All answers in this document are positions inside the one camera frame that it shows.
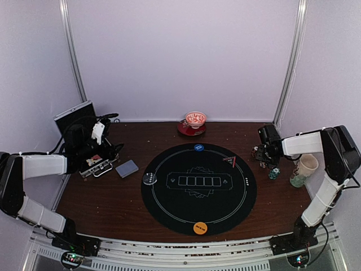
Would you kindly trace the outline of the red black triangle marker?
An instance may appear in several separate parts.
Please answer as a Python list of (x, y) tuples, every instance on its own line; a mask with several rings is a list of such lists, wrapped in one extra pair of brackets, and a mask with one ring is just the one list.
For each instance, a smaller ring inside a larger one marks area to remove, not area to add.
[(236, 156), (223, 158), (223, 161), (229, 163), (234, 168), (236, 164)]

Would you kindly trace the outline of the grey dealer button disc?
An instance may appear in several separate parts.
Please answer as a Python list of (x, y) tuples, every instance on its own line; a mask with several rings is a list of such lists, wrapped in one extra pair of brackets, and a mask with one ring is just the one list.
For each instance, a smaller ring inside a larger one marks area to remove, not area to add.
[(157, 182), (157, 177), (154, 173), (146, 173), (142, 178), (142, 182), (145, 185), (153, 185)]

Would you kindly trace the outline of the blue small blind button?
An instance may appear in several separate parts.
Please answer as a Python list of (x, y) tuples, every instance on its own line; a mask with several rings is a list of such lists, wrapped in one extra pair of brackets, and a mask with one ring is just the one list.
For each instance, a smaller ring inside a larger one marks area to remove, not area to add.
[(198, 152), (201, 152), (201, 151), (203, 151), (204, 150), (204, 145), (202, 145), (202, 144), (196, 144), (196, 145), (194, 145), (194, 150), (195, 151), (198, 151)]

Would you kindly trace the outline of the orange big blind button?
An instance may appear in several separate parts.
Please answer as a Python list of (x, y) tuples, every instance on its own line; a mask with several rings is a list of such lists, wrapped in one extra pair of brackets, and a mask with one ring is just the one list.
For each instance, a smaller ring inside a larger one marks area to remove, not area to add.
[(197, 235), (204, 235), (208, 231), (208, 226), (204, 222), (196, 222), (193, 225), (193, 231)]

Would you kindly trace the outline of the blue cream poker chip stack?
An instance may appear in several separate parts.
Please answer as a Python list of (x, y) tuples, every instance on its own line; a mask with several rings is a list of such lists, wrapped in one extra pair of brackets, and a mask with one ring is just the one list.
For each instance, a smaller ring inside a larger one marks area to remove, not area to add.
[(263, 169), (266, 169), (266, 168), (269, 168), (269, 164), (267, 162), (264, 162), (264, 161), (260, 161), (259, 162), (259, 166)]

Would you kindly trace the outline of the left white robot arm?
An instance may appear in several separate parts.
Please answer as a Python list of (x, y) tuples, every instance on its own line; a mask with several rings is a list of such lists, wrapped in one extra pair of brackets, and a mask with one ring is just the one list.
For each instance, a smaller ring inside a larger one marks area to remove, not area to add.
[(26, 196), (23, 182), (42, 176), (87, 173), (93, 167), (117, 159), (123, 144), (107, 140), (116, 113), (83, 116), (72, 121), (50, 152), (1, 153), (1, 211), (40, 226), (59, 238), (70, 251), (81, 246), (73, 220), (44, 207)]

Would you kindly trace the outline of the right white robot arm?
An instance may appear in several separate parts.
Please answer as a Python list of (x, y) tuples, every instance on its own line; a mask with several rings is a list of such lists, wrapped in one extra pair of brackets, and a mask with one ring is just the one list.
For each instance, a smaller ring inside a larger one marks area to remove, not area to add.
[(314, 236), (324, 216), (348, 188), (347, 182), (360, 168), (360, 151), (343, 125), (281, 138), (275, 126), (270, 124), (259, 128), (258, 134), (261, 144), (255, 159), (269, 168), (277, 167), (282, 157), (301, 159), (307, 154), (323, 154), (324, 180), (315, 198), (294, 223), (289, 237), (289, 244), (299, 250)]

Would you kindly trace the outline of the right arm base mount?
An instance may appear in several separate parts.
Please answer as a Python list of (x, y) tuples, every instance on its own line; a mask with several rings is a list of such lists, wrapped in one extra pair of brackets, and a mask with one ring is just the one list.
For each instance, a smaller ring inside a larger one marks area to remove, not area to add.
[(318, 244), (318, 240), (312, 237), (305, 244), (292, 245), (291, 235), (273, 236), (269, 242), (273, 255), (286, 254), (288, 263), (294, 268), (305, 268), (311, 262), (309, 248)]

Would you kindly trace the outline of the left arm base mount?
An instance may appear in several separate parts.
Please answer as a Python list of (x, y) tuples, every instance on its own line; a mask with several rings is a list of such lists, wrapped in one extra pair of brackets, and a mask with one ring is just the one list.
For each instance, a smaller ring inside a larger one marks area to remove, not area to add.
[(60, 234), (53, 234), (52, 246), (64, 250), (60, 263), (68, 270), (79, 268), (87, 257), (97, 256), (100, 249), (100, 239), (76, 235), (76, 240), (71, 242)]

